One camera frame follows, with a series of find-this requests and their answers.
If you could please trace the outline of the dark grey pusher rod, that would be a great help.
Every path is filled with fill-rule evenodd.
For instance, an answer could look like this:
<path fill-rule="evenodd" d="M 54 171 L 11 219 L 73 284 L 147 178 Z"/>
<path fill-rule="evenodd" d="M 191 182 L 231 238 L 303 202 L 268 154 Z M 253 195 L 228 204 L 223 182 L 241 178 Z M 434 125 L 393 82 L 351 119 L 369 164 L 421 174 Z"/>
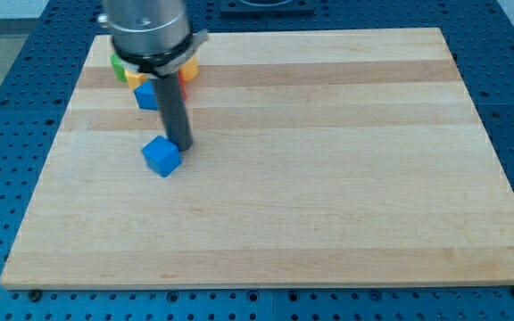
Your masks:
<path fill-rule="evenodd" d="M 167 139 L 180 152 L 189 150 L 194 140 L 178 74 L 153 78 L 152 86 Z"/>

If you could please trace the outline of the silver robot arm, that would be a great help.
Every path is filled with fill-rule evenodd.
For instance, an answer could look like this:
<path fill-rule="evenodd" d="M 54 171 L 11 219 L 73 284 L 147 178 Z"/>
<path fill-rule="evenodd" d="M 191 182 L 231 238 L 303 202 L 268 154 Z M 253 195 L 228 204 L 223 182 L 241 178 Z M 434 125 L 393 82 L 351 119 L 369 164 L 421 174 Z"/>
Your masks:
<path fill-rule="evenodd" d="M 194 143 L 178 71 L 208 40 L 194 30 L 183 0 L 103 0 L 97 21 L 111 31 L 112 47 L 124 67 L 146 74 L 166 137 L 179 151 Z"/>

